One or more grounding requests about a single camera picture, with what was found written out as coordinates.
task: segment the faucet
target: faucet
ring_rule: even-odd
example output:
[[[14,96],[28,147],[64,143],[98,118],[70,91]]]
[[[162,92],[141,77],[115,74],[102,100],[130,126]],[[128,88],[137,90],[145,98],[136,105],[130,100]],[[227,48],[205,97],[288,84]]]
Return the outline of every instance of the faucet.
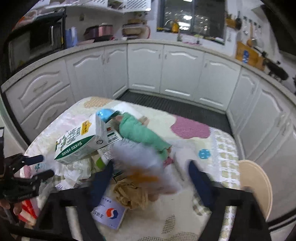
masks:
[[[170,20],[168,20],[168,21],[165,22],[165,25],[164,25],[164,26],[166,26],[166,25],[168,24],[168,22],[173,22],[173,23],[176,23],[176,24],[178,25],[177,41],[178,41],[178,42],[182,42],[181,31],[180,31],[180,25],[179,25],[175,20],[170,19]]]

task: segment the barcode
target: barcode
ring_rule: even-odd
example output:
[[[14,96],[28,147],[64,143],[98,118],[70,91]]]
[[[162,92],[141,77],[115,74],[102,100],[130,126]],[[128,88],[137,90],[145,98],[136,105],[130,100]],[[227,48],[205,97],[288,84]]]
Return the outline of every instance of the barcode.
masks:
[[[118,139],[117,137],[113,137],[112,139],[108,140],[108,143],[110,143],[111,141],[115,141],[117,139]]]

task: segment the beige chair seat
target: beige chair seat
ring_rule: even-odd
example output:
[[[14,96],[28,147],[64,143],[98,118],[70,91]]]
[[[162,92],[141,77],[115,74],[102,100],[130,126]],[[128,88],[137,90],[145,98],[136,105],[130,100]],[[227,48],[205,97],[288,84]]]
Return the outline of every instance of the beige chair seat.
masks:
[[[239,161],[239,172],[241,188],[251,188],[267,220],[272,207],[272,188],[268,176],[258,164],[249,160]]]

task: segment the blue circle pattern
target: blue circle pattern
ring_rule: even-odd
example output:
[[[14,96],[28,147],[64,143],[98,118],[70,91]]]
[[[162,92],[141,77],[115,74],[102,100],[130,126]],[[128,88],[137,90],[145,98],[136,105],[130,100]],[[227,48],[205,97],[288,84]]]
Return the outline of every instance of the blue circle pattern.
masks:
[[[208,159],[211,156],[211,153],[208,149],[202,149],[198,153],[200,159]]]

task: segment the window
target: window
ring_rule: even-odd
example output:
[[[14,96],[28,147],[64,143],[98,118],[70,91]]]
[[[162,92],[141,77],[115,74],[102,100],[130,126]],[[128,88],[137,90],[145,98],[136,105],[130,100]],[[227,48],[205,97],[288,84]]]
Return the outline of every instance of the window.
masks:
[[[177,19],[182,33],[224,36],[225,0],[160,0],[159,26]]]

